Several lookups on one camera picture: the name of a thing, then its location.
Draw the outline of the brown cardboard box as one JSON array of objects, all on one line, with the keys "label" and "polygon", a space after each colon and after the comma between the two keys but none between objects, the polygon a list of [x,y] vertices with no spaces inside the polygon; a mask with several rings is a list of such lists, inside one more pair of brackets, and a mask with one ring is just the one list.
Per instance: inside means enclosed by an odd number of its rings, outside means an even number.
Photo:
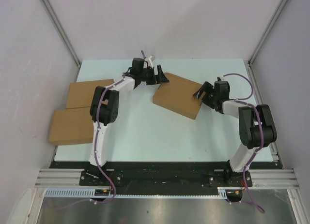
[{"label": "brown cardboard box", "polygon": [[169,82],[158,87],[153,95],[153,104],[195,120],[202,102],[193,94],[202,84],[171,73],[165,73],[165,76]]}]

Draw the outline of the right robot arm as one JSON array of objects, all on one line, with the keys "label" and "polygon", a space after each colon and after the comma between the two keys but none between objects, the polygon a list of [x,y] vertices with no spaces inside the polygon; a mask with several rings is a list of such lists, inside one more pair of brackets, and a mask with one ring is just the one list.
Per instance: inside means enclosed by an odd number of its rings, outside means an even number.
[{"label": "right robot arm", "polygon": [[253,105],[230,98],[230,85],[218,80],[213,85],[204,84],[193,94],[202,103],[223,115],[238,119],[241,144],[235,155],[228,161],[224,182],[235,186],[241,180],[241,172],[249,169],[255,156],[277,139],[277,131],[269,105]]}]

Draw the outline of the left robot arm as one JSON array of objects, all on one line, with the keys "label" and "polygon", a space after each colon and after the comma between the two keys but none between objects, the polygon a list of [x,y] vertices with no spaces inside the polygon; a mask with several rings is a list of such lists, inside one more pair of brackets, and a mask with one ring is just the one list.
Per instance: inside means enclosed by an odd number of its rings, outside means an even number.
[{"label": "left robot arm", "polygon": [[161,65],[157,65],[157,74],[153,62],[154,55],[134,58],[131,67],[122,78],[106,87],[95,88],[90,115],[93,120],[93,144],[89,158],[91,165],[102,167],[107,162],[107,144],[113,122],[118,117],[119,98],[122,93],[134,90],[142,82],[146,85],[169,83]]}]

